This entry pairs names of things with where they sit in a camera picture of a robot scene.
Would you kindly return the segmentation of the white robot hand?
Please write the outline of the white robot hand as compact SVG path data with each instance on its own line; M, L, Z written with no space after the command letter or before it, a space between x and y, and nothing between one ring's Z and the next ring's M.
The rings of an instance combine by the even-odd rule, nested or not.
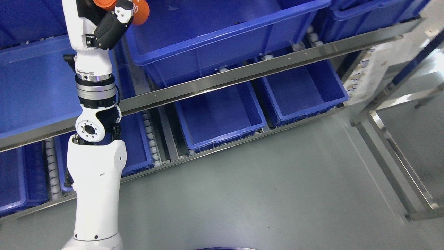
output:
M62 9L71 47L76 51L74 69L79 75L109 75L112 64L107 50L113 49L134 19L133 2L116 0L112 10L93 3L97 14L102 13L98 25L80 17L76 0L63 0Z

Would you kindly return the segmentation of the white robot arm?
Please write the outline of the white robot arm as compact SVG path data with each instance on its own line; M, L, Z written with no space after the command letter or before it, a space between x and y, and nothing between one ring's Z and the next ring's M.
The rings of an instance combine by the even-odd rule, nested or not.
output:
M130 27L131 0L63 0L71 47L64 55L75 73L82 109L68 140L67 168L76 192L76 219L64 250L122 250L118 232L121 175L127 162L121 139L120 92L109 51Z

